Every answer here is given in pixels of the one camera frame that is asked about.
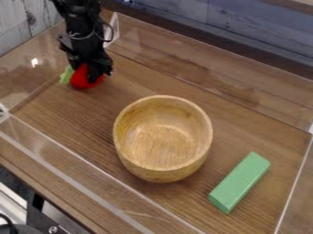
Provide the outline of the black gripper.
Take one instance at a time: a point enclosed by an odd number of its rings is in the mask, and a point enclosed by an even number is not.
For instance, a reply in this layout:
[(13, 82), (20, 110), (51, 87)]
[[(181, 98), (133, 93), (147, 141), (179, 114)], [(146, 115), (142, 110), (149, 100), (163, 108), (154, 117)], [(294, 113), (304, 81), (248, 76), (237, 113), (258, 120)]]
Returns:
[(74, 37), (64, 33), (58, 36), (58, 41), (71, 68), (78, 69), (83, 63), (87, 64), (90, 84), (94, 84), (103, 74), (111, 75), (114, 62), (104, 50), (103, 32), (92, 32), (87, 37)]

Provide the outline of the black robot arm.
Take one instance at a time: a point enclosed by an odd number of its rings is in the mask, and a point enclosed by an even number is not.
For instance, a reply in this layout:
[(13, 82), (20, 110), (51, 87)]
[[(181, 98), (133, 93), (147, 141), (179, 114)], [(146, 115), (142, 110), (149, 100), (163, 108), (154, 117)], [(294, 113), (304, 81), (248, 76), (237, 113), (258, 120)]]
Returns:
[(51, 0), (64, 19), (64, 33), (58, 36), (60, 50), (75, 72), (82, 72), (86, 87), (111, 75), (114, 62), (104, 50), (106, 30), (112, 26), (102, 19), (102, 0)]

